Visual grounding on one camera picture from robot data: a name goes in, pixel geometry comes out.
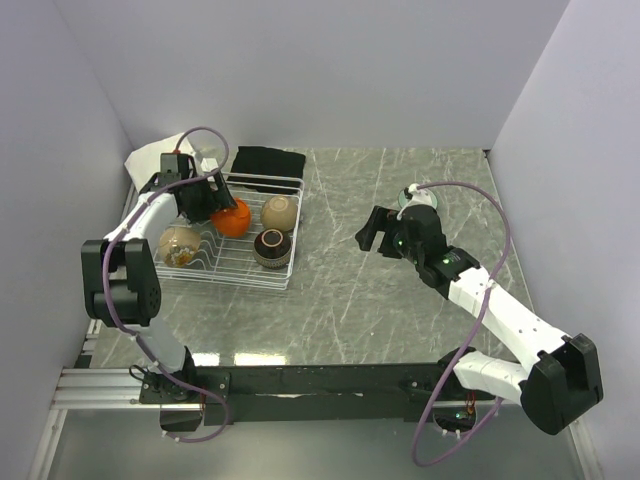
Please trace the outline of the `orange bowl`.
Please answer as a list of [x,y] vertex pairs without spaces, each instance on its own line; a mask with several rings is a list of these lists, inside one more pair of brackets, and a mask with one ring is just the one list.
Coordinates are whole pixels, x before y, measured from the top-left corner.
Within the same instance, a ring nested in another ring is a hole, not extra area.
[[243,237],[251,225],[251,211],[240,198],[234,198],[236,209],[220,210],[210,215],[210,221],[215,229],[224,236],[231,238]]

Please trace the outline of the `light blue bowl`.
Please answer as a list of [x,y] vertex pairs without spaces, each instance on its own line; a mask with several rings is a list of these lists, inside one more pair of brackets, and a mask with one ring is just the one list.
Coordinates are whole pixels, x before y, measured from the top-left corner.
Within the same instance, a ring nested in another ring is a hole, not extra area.
[[435,195],[433,192],[431,192],[429,189],[422,189],[422,190],[423,190],[425,193],[427,193],[427,194],[429,195],[429,197],[430,197],[430,201],[429,201],[428,206],[430,206],[430,207],[432,207],[432,208],[436,209],[436,208],[437,208],[437,205],[438,205],[438,200],[437,200],[436,195]]

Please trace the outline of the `beige floral bowl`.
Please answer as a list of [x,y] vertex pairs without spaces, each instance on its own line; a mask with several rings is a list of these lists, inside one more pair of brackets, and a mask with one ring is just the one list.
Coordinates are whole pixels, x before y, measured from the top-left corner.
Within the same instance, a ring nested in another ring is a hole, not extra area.
[[159,239],[157,254],[168,267],[181,268],[193,259],[200,243],[201,235],[192,228],[169,227]]

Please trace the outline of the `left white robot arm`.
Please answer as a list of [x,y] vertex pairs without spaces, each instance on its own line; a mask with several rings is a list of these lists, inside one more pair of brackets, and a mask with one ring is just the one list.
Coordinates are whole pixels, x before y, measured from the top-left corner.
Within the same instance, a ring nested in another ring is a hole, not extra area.
[[164,389],[179,402],[197,395],[200,378],[188,348],[159,317],[162,293],[154,254],[178,217],[204,222],[236,206],[220,170],[199,175],[193,156],[161,154],[160,170],[141,188],[125,219],[81,248],[87,313],[135,342],[151,362],[151,372],[165,376]]

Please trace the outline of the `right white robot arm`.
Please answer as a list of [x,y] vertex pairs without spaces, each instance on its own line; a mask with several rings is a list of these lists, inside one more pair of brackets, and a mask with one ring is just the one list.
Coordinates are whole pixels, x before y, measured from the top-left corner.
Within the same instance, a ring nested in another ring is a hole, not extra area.
[[475,258],[448,244],[436,210],[412,205],[401,211],[373,208],[355,239],[369,251],[404,259],[420,280],[480,320],[514,355],[512,362],[466,351],[438,374],[440,391],[460,398],[479,390],[520,405],[541,431],[556,435],[602,401],[595,343],[548,324],[491,279]]

